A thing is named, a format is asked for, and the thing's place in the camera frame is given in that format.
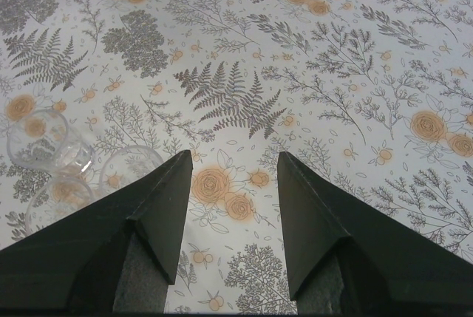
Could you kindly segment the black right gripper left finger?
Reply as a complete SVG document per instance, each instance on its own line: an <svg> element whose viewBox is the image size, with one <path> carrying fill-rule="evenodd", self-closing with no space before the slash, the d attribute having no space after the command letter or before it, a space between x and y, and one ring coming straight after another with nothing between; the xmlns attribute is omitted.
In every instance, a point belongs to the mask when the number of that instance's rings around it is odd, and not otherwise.
<svg viewBox="0 0 473 317"><path fill-rule="evenodd" d="M1 252L4 312L162 312L175 283L190 151Z"/></svg>

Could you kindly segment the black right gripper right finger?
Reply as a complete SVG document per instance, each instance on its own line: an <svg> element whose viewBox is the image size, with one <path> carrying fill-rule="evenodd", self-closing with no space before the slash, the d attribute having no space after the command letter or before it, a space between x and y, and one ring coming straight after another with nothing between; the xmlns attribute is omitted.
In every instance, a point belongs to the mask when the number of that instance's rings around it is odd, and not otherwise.
<svg viewBox="0 0 473 317"><path fill-rule="evenodd" d="M472 265L324 180L277 163L287 278L301 314L470 314Z"/></svg>

